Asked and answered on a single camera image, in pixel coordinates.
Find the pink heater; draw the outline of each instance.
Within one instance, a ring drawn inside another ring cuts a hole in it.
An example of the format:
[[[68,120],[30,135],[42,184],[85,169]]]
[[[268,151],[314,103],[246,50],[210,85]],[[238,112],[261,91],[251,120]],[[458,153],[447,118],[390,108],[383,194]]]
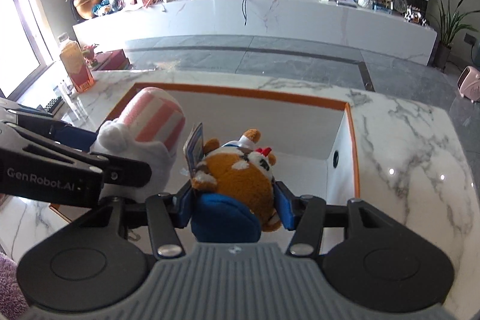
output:
[[[480,101],[480,71],[468,66],[458,80],[460,95],[474,102]]]

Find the tile floor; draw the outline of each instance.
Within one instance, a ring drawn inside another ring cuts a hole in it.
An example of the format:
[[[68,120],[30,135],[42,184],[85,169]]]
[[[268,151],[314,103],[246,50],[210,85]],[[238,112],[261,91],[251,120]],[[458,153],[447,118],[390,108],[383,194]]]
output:
[[[134,40],[126,44],[125,52],[136,69],[176,68],[286,77],[371,90],[441,107],[452,118],[475,181],[480,185],[480,104],[472,104],[458,94],[456,83],[461,71],[454,64],[448,64],[443,74],[434,68],[353,48],[252,36]],[[40,79],[35,85],[33,89],[42,86],[45,90],[49,83]]]

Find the wall socket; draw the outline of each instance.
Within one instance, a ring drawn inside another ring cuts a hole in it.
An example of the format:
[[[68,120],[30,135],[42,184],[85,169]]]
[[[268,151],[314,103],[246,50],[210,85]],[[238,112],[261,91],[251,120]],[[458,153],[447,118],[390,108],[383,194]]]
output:
[[[465,33],[465,38],[463,40],[471,46],[474,46],[477,43],[477,38],[468,33]]]

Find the beverage bottle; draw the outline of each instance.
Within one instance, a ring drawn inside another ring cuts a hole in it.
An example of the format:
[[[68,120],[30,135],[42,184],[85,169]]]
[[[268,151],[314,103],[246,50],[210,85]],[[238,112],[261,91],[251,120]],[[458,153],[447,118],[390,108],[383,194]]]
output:
[[[58,37],[60,41],[60,60],[78,93],[87,91],[95,84],[92,73],[83,58],[77,41],[70,39],[67,33]]]

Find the white plush toy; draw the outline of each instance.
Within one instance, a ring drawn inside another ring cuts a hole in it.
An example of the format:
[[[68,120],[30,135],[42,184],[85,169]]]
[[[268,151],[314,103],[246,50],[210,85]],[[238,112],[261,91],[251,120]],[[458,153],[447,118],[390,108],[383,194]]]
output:
[[[105,184],[100,198],[120,196],[144,202],[149,196],[163,192],[177,158],[184,126],[185,116],[175,98],[156,87],[141,90],[119,118],[100,127],[90,151],[148,163],[152,178],[140,188]]]

